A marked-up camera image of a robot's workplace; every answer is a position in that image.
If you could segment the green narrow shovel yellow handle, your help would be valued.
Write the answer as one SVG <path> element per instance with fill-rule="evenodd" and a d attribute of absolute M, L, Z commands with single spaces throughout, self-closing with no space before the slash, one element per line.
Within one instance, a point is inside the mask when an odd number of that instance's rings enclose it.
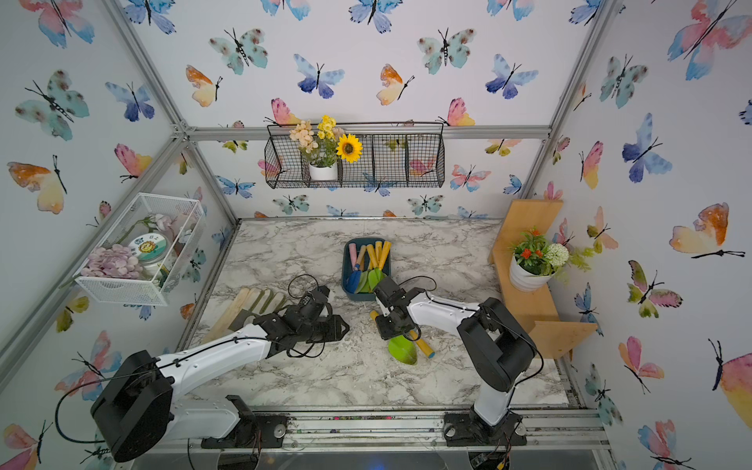
<path fill-rule="evenodd" d="M 383 268 L 389 260 L 390 252 L 392 248 L 392 243 L 387 241 L 383 242 L 383 252 L 381 255 L 381 260 L 377 264 L 377 268 L 374 268 L 374 274 L 372 274 L 370 282 L 371 286 L 373 287 L 373 292 L 376 290 L 376 287 L 378 284 L 386 277 L 386 275 L 383 272 Z"/>

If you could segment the blue shovel wooden handle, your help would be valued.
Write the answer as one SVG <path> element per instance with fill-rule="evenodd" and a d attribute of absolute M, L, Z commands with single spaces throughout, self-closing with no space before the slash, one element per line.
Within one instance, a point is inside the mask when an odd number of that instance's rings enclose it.
<path fill-rule="evenodd" d="M 358 261 L 356 262 L 356 269 L 352 269 L 351 274 L 347 278 L 345 287 L 346 291 L 350 294 L 355 294 L 358 291 L 358 282 L 360 282 L 360 276 L 362 276 L 363 260 L 365 257 L 366 246 L 356 246 L 358 248 Z"/>

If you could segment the green leaf shovel yellow handle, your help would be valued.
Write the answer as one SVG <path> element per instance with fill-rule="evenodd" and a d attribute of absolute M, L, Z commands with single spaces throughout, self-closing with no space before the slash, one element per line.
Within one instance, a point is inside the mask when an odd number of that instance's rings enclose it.
<path fill-rule="evenodd" d="M 373 292 L 373 287 L 371 286 L 371 276 L 374 274 L 374 269 L 369 269 L 368 271 L 365 271 L 362 276 L 360 276 L 360 282 L 358 282 L 358 291 L 356 293 L 358 294 L 370 294 Z"/>

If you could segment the yellow scoop shovel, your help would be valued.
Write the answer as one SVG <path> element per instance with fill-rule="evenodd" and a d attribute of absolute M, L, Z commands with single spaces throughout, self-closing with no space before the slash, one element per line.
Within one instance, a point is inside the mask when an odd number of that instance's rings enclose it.
<path fill-rule="evenodd" d="M 377 264 L 378 264 L 378 256 L 377 256 L 374 245 L 373 244 L 367 245 L 366 251 L 368 254 L 368 269 L 373 270 L 374 268 L 377 268 Z"/>

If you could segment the purple shovel pink handle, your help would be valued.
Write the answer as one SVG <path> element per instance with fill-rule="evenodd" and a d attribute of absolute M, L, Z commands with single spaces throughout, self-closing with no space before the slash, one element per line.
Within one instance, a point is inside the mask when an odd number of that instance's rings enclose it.
<path fill-rule="evenodd" d="M 358 261 L 358 248 L 356 248 L 356 244 L 350 243 L 348 244 L 348 249 L 349 249 L 351 267 L 352 269 L 356 269 L 356 262 Z"/>

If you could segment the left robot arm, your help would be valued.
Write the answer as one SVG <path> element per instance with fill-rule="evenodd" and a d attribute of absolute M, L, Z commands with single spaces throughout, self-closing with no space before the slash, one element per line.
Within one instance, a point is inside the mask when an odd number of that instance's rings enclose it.
<path fill-rule="evenodd" d="M 200 441 L 210 450 L 282 448 L 289 419 L 262 416 L 237 395 L 188 403 L 185 396 L 215 378 L 278 354 L 304 358 L 313 348 L 344 339 L 350 326 L 333 313 L 329 289 L 319 286 L 296 305 L 253 319 L 204 346 L 151 356 L 129 356 L 92 405 L 91 415 L 117 463 L 129 462 L 169 441 Z"/>

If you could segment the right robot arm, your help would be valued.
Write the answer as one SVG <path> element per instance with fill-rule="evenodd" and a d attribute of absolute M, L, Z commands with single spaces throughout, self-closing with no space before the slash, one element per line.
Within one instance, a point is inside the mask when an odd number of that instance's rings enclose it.
<path fill-rule="evenodd" d="M 374 294 L 381 309 L 376 324 L 382 339 L 410 339 L 412 333 L 420 336 L 425 327 L 460 338 L 481 379 L 474 414 L 488 426 L 509 417 L 513 392 L 540 353 L 500 300 L 460 303 L 421 288 L 407 291 L 389 277 L 377 284 Z"/>

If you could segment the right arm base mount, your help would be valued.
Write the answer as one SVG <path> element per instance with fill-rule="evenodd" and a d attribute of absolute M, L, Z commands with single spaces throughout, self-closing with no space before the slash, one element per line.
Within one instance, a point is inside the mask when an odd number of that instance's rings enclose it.
<path fill-rule="evenodd" d="M 522 447 L 527 437 L 522 417 L 507 411 L 496 425 L 486 423 L 475 411 L 444 414 L 443 437 L 448 447 Z"/>

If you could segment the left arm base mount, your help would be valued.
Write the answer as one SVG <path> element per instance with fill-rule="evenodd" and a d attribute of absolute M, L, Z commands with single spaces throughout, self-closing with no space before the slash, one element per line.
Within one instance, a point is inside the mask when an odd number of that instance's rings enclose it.
<path fill-rule="evenodd" d="M 237 395 L 225 397 L 238 412 L 239 421 L 222 438 L 205 438 L 201 448 L 207 450 L 276 450 L 282 448 L 290 417 L 286 414 L 258 414 Z"/>

